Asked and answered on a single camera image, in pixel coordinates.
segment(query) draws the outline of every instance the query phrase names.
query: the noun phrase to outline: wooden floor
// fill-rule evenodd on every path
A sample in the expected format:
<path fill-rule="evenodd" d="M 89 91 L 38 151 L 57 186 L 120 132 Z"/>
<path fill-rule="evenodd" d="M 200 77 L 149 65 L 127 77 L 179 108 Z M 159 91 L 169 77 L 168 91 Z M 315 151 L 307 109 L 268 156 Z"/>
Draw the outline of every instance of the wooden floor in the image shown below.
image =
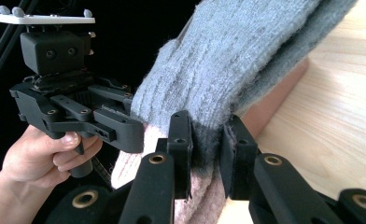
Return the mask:
<path fill-rule="evenodd" d="M 366 189 L 366 0 L 309 54 L 310 67 L 257 138 L 317 191 Z M 228 201 L 223 223 L 251 223 L 248 202 Z"/>

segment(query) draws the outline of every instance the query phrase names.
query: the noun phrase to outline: black cable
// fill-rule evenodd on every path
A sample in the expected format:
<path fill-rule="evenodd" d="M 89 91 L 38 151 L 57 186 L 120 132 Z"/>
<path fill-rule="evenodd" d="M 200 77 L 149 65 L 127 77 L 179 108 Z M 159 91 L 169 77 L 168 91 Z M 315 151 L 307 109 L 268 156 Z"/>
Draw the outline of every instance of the black cable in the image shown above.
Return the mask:
<path fill-rule="evenodd" d="M 38 0 L 33 1 L 21 0 L 19 4 L 19 7 L 24 9 L 29 2 L 31 3 L 29 4 L 29 7 L 26 9 L 27 14 L 31 14 L 35 10 Z M 12 37 L 10 37 L 15 27 L 17 27 L 17 29 L 15 29 L 15 32 L 12 34 Z M 9 24 L 6 30 L 3 32 L 3 35 L 0 39 L 0 54 L 2 54 L 2 56 L 0 56 L 0 70 L 5 64 L 9 53 L 12 51 L 14 44 L 17 42 L 18 36 L 22 33 L 23 27 L 24 27 L 23 25 L 17 26 L 14 24 Z"/>

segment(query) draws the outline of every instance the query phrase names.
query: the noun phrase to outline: hand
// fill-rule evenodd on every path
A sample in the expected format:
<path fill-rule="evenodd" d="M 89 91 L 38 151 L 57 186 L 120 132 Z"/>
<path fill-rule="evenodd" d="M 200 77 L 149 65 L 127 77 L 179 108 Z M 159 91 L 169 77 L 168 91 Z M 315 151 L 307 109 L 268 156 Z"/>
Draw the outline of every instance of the hand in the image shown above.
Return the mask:
<path fill-rule="evenodd" d="M 1 174 L 14 181 L 53 188 L 70 176 L 69 170 L 89 160 L 102 146 L 97 136 L 83 138 L 85 153 L 78 155 L 74 148 L 80 140 L 76 133 L 51 139 L 30 125 L 8 150 Z"/>

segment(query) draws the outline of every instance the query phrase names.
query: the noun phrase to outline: white mounting plate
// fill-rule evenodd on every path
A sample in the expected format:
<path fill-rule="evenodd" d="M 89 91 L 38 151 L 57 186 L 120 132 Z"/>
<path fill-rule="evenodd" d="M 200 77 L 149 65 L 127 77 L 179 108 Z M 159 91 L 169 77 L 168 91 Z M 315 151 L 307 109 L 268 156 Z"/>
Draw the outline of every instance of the white mounting plate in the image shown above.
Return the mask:
<path fill-rule="evenodd" d="M 0 22 L 19 25 L 40 25 L 40 24 L 82 24 L 95 23 L 95 18 L 85 17 L 57 17 L 57 16 L 24 16 L 16 17 L 12 14 L 0 14 Z"/>

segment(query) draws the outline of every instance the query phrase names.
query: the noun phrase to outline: knit fabric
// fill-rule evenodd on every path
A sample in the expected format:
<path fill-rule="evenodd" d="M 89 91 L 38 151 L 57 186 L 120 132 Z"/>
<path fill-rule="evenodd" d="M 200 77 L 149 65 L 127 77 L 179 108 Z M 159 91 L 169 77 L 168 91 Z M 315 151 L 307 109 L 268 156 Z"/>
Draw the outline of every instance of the knit fabric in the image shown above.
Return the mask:
<path fill-rule="evenodd" d="M 196 143 L 192 199 L 176 200 L 175 223 L 217 222 L 225 204 L 214 163 L 222 125 L 279 82 L 354 2 L 204 0 L 184 37 L 160 49 L 134 96 L 132 117 L 146 125 L 145 151 L 120 153 L 113 187 L 134 178 L 141 158 L 168 134 L 170 116 L 186 109 Z"/>

